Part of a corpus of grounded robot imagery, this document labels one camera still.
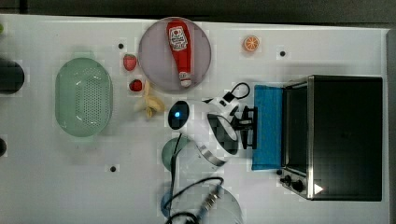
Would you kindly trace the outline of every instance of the ketchup bottle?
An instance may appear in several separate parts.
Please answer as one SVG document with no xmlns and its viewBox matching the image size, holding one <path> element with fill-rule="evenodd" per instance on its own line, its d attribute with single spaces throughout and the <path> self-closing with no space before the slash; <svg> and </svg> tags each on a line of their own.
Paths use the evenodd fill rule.
<svg viewBox="0 0 396 224">
<path fill-rule="evenodd" d="M 172 20 L 166 26 L 166 34 L 177 65 L 180 84 L 183 87 L 189 87 L 191 85 L 191 40 L 189 29 L 184 21 Z"/>
</svg>

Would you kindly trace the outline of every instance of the black wire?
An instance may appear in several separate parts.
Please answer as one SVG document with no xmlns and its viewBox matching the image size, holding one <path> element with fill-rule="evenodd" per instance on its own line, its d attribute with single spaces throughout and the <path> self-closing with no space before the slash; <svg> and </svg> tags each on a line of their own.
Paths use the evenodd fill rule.
<svg viewBox="0 0 396 224">
<path fill-rule="evenodd" d="M 171 176 L 172 176 L 171 189 L 170 189 L 171 197 L 173 196 L 173 190 L 175 187 L 176 160 L 177 160 L 177 154 L 178 154 L 177 147 L 178 147 L 178 142 L 180 141 L 180 138 L 181 138 L 181 134 L 178 136 L 178 139 L 177 139 L 176 145 L 175 145 L 175 149 L 174 149 L 174 153 L 173 153 L 172 159 L 171 159 Z M 172 202 L 170 202 L 169 208 L 168 208 L 169 216 L 171 215 L 171 209 L 172 209 Z"/>
<path fill-rule="evenodd" d="M 236 88 L 238 88 L 240 85 L 245 85 L 247 87 L 247 93 L 240 97 L 235 96 L 235 98 L 238 100 L 244 99 L 244 98 L 248 97 L 248 95 L 250 94 L 250 87 L 246 82 L 240 82 L 240 83 L 236 84 L 236 86 L 234 86 L 233 89 L 231 90 L 231 93 L 233 93 L 236 90 Z"/>
<path fill-rule="evenodd" d="M 222 177 L 219 177 L 219 176 L 212 176 L 212 177 L 208 177 L 208 178 L 205 178 L 205 179 L 201 179 L 201 180 L 199 180 L 199 181 L 197 181 L 197 182 L 195 182 L 195 183 L 193 183 L 193 184 L 188 185 L 186 188 L 184 188 L 183 190 L 179 191 L 177 194 L 173 195 L 173 197 L 172 197 L 171 199 L 169 199 L 169 200 L 163 205 L 163 208 L 166 208 L 166 205 L 168 205 L 168 204 L 171 203 L 175 198 L 177 198 L 178 196 L 180 196 L 181 194 L 183 194 L 184 191 L 186 191 L 187 189 L 190 189 L 191 187 L 193 187 L 193 186 L 195 186 L 195 185 L 198 185 L 198 184 L 201 184 L 201 183 L 204 183 L 204 182 L 206 182 L 206 181 L 208 181 L 208 180 L 214 180 L 214 179 L 219 180 L 221 185 L 224 183 L 224 179 L 223 179 Z"/>
<path fill-rule="evenodd" d="M 193 223 L 198 223 L 198 218 L 193 214 L 193 213 L 189 213 L 189 212 L 180 212 L 180 213 L 176 213 L 174 215 L 172 215 L 171 217 L 169 217 L 169 219 L 166 221 L 165 224 L 170 224 L 172 223 L 172 220 L 176 217 L 190 217 L 193 220 Z"/>
</svg>

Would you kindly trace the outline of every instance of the green colander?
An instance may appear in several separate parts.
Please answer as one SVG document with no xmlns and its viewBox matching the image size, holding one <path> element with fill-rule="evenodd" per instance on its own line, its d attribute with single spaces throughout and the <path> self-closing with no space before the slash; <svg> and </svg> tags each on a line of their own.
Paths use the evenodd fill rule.
<svg viewBox="0 0 396 224">
<path fill-rule="evenodd" d="M 56 77 L 55 117 L 76 137 L 101 132 L 111 117 L 113 90 L 106 69 L 89 58 L 66 63 Z"/>
</svg>

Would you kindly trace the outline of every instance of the yellow banana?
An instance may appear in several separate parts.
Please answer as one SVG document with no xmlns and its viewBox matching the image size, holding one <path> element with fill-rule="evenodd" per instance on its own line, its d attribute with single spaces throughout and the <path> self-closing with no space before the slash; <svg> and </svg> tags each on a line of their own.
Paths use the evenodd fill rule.
<svg viewBox="0 0 396 224">
<path fill-rule="evenodd" d="M 149 95 L 149 91 L 150 83 L 147 80 L 145 83 L 145 93 L 143 99 L 139 100 L 134 105 L 134 111 L 145 110 L 148 119 L 150 119 L 154 115 L 154 112 L 165 111 L 165 104 L 163 103 L 163 101 L 156 96 Z"/>
<path fill-rule="evenodd" d="M 165 111 L 165 105 L 163 101 L 161 101 L 158 97 L 147 95 L 146 99 L 146 106 L 154 109 L 156 112 L 163 112 Z"/>
</svg>

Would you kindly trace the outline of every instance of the round plate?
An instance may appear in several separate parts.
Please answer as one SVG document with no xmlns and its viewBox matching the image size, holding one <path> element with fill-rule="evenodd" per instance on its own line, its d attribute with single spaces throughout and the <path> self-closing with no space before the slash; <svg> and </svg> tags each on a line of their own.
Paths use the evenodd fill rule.
<svg viewBox="0 0 396 224">
<path fill-rule="evenodd" d="M 192 83 L 188 88 L 180 85 L 178 71 L 166 35 L 169 21 L 179 19 L 190 32 Z M 204 31 L 192 21 L 183 18 L 165 18 L 154 23 L 140 40 L 138 61 L 148 79 L 163 91 L 178 93 L 202 82 L 211 60 L 211 48 Z"/>
</svg>

